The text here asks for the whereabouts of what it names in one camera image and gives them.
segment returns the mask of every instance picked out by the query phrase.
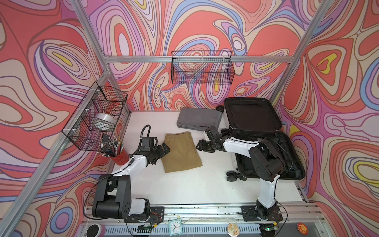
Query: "elastic waistband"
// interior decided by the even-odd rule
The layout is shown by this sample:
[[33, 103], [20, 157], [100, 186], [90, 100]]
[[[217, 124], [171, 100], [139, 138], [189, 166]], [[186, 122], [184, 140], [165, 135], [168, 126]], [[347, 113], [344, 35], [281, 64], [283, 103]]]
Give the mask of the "elastic waistband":
[[191, 132], [181, 132], [177, 134], [166, 134], [166, 138], [190, 138], [192, 139]]

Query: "red pen holder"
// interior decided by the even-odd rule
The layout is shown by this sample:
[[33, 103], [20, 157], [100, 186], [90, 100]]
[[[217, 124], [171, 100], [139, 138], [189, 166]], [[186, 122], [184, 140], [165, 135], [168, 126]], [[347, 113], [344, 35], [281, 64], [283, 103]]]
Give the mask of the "red pen holder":
[[116, 165], [124, 165], [129, 161], [129, 154], [125, 151], [125, 149], [122, 149], [122, 152], [118, 156], [111, 157], [111, 159], [116, 163]]

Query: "bundle of pencils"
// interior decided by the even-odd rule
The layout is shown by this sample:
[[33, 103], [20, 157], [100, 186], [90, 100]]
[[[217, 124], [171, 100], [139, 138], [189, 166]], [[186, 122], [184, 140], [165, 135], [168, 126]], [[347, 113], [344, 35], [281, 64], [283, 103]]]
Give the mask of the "bundle of pencils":
[[124, 143], [119, 137], [111, 139], [106, 148], [106, 151], [103, 153], [103, 156], [116, 157], [121, 154], [123, 149], [124, 149]]

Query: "white tabletop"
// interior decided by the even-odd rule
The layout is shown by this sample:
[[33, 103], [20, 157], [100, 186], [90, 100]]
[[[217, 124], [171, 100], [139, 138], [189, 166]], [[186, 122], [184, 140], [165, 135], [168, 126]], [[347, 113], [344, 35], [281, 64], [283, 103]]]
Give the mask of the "white tabletop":
[[[159, 144], [164, 142], [166, 133], [190, 131], [195, 145], [204, 139], [201, 131], [178, 128], [178, 116], [179, 112], [132, 113], [124, 136], [124, 149], [128, 153], [135, 151], [141, 130], [146, 124], [151, 125], [150, 136], [157, 137]], [[226, 127], [224, 117], [219, 131]], [[248, 203], [258, 199], [259, 179], [226, 180], [226, 172], [235, 171], [232, 153], [197, 152], [203, 166], [195, 169], [165, 173], [161, 160], [158, 160], [157, 165], [148, 165], [132, 180], [132, 197], [148, 198], [152, 205]], [[279, 202], [302, 201], [294, 181], [290, 180], [279, 180], [276, 199]]]

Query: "alarm clock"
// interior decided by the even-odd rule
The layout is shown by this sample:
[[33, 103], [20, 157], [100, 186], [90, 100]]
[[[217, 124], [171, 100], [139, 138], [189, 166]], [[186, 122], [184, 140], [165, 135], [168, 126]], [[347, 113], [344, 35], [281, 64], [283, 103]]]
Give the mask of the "alarm clock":
[[176, 220], [170, 221], [168, 223], [168, 226], [169, 226], [170, 235], [177, 235], [177, 234], [183, 233], [182, 220], [181, 219], [176, 219]]

